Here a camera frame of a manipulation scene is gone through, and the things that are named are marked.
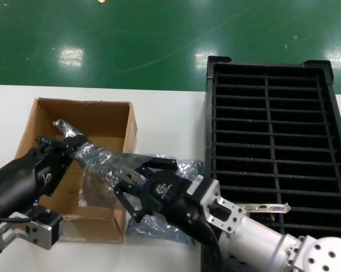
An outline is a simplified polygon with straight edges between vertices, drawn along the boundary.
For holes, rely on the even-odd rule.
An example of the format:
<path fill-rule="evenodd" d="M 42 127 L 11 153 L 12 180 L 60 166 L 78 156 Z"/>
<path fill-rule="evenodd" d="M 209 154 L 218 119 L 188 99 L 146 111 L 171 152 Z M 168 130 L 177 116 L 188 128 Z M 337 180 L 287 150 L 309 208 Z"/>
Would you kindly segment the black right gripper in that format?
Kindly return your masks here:
<path fill-rule="evenodd" d="M 135 172 L 149 178 L 141 189 L 124 180 L 115 186 L 115 195 L 136 223 L 147 214 L 159 214 L 167 224 L 180 229 L 189 237 L 207 247 L 217 247 L 217 237 L 206 222 L 200 202 L 188 193 L 194 181 L 174 172 L 178 164 L 174 159 L 152 158 L 142 163 Z M 133 202 L 141 201 L 136 210 Z"/>

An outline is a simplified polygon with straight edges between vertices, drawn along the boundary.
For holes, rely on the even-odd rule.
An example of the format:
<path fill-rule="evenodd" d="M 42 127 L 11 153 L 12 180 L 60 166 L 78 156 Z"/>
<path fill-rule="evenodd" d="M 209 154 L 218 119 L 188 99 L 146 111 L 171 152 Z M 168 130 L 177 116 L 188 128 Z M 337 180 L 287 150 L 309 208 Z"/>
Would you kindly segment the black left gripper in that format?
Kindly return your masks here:
<path fill-rule="evenodd" d="M 37 148 L 0 168 L 0 219 L 28 210 L 43 195 L 51 196 L 86 142 L 84 135 L 37 137 Z"/>

